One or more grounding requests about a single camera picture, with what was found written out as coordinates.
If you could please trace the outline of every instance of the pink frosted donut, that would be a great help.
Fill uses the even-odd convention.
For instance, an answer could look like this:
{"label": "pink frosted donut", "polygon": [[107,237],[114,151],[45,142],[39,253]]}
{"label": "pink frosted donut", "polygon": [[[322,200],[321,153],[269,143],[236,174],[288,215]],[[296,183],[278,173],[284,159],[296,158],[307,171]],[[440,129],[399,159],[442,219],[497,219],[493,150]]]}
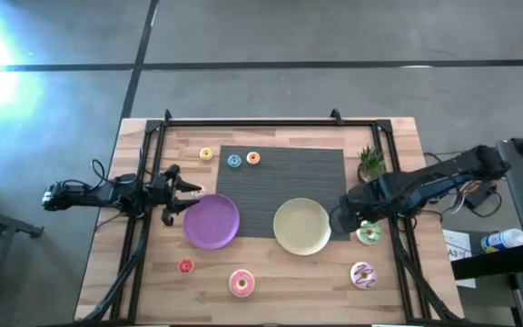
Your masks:
{"label": "pink frosted donut", "polygon": [[238,269],[229,278],[229,290],[237,297],[247,297],[253,292],[255,280],[251,272]]}

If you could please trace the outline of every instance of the wooden tabletop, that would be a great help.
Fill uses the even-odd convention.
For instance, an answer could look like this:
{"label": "wooden tabletop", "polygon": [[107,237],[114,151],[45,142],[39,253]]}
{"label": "wooden tabletop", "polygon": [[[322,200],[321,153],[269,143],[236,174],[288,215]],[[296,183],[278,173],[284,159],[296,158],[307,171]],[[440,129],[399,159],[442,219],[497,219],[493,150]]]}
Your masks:
{"label": "wooden tabletop", "polygon": [[[401,169],[423,167],[425,161],[414,118],[389,119]],[[112,177],[136,172],[145,122],[145,119],[123,121]],[[389,158],[384,137],[382,142],[385,157]],[[357,184],[359,151],[367,144],[373,145],[367,127],[168,127],[161,168],[179,164],[184,181],[202,185],[207,193],[214,193],[221,145],[343,149],[347,188],[351,188]],[[203,147],[212,148],[216,154],[209,162],[199,159]],[[116,213],[102,210],[99,222]],[[238,237],[222,249],[200,250],[184,237],[182,214],[173,227],[165,227],[159,217],[160,208],[153,215],[137,323],[404,322],[386,221],[380,221],[382,238],[375,245],[363,245],[353,233],[350,242],[329,242],[318,253],[302,257],[285,252],[270,238]],[[89,313],[113,283],[125,226],[124,218],[116,219],[95,233],[76,318]],[[425,278],[448,307],[463,317],[438,217],[421,215],[415,234]],[[183,258],[194,260],[191,274],[178,273],[177,264]],[[355,262],[368,262],[375,268],[379,279],[373,289],[363,291],[352,284],[350,268]],[[255,291],[246,299],[235,298],[229,292],[229,276],[237,269],[247,269],[255,276]],[[126,312],[130,283],[125,287],[121,312]],[[412,282],[410,289],[418,312]]]}

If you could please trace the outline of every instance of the yellow plate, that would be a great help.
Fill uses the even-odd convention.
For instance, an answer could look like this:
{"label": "yellow plate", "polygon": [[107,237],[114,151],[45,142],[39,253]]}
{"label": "yellow plate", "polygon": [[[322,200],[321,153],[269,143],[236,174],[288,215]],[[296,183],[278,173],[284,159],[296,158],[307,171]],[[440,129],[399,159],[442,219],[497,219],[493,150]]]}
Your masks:
{"label": "yellow plate", "polygon": [[328,213],[310,199],[292,199],[273,217],[273,232],[286,251],[310,255],[321,250],[331,237]]}

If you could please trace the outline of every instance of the concrete floor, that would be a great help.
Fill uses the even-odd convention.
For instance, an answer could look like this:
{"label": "concrete floor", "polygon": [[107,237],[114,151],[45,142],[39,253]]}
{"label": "concrete floor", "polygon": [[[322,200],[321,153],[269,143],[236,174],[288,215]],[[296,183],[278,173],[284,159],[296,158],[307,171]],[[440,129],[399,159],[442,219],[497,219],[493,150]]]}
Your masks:
{"label": "concrete floor", "polygon": [[[133,63],[148,0],[0,0],[0,64]],[[523,59],[523,0],[161,0],[146,62]],[[97,210],[42,210],[44,188],[108,164],[130,72],[0,73],[0,213],[17,235],[0,326],[70,322]],[[144,72],[132,117],[415,116],[425,151],[523,136],[523,67]],[[446,228],[518,224],[504,205]],[[479,310],[466,308],[469,316]],[[501,314],[483,314],[490,322]]]}

